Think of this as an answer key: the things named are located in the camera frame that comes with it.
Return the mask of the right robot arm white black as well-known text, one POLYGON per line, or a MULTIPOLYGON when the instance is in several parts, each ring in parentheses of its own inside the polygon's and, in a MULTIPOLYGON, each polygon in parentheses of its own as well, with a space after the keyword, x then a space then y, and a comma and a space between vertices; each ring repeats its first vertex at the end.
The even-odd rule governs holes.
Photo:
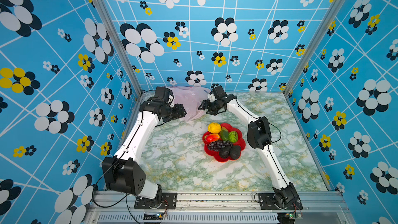
POLYGON ((235 95, 225 92, 218 95, 214 92, 210 93, 208 99, 203 100, 198 109, 214 116, 219 114, 221 109, 224 109, 247 124, 247 142, 250 147, 257 150, 268 169, 274 191, 275 205, 279 209, 286 209, 291 205, 295 206, 296 209, 303 209, 294 184, 284 172, 274 152, 271 129, 266 117, 254 114, 241 104, 235 95))

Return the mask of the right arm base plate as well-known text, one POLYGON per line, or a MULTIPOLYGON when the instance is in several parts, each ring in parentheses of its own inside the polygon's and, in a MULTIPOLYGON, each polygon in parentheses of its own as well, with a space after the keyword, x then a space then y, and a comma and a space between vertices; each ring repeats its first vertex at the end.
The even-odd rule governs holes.
POLYGON ((256 193, 254 200, 260 204, 261 210, 302 210, 303 204, 298 195, 292 200, 284 201, 281 196, 272 193, 256 193))

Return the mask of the pink printed plastic bag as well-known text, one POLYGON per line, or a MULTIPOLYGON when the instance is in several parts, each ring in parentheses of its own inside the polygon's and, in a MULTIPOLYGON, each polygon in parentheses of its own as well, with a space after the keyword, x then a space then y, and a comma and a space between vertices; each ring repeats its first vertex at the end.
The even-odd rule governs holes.
POLYGON ((210 90, 203 87, 167 87, 174 95, 174 104, 182 104, 187 114, 184 121, 193 121, 201 118, 205 111, 198 110, 204 100, 208 99, 210 90))

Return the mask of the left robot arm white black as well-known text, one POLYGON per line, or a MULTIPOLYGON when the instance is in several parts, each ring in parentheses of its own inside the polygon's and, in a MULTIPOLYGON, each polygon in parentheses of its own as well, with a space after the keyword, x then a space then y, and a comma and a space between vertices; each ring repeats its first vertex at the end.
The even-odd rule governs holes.
POLYGON ((151 208, 162 204, 162 187, 146 178, 140 167, 141 156, 149 136, 159 121, 169 122, 187 114, 182 104, 164 100, 145 101, 134 127, 113 157, 102 162, 103 177, 108 190, 133 195, 151 208))

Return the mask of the green orange papaya fruit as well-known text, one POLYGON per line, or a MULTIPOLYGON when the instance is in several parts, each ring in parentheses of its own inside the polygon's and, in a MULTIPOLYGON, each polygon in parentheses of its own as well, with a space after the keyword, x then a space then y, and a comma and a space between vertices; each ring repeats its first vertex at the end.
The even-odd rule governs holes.
POLYGON ((226 127, 221 127, 221 131, 220 131, 219 135, 223 141, 226 141, 226 142, 229 141, 229 131, 226 127))

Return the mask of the yellow lemon fruit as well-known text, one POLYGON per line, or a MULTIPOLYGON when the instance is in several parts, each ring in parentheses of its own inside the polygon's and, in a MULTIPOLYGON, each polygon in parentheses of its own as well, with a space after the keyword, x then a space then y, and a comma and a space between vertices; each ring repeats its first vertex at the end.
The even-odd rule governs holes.
POLYGON ((208 125, 207 129, 211 134, 218 134, 221 132, 222 126, 219 123, 212 122, 208 125))

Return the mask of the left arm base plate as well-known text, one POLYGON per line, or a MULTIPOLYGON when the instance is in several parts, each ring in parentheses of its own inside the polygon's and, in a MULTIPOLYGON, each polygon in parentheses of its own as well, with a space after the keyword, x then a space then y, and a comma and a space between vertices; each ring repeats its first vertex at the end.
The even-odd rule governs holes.
POLYGON ((143 197, 136 197, 134 204, 135 209, 175 209, 177 203, 177 193, 175 192, 164 192, 161 195, 157 195, 154 199, 148 199, 143 197))

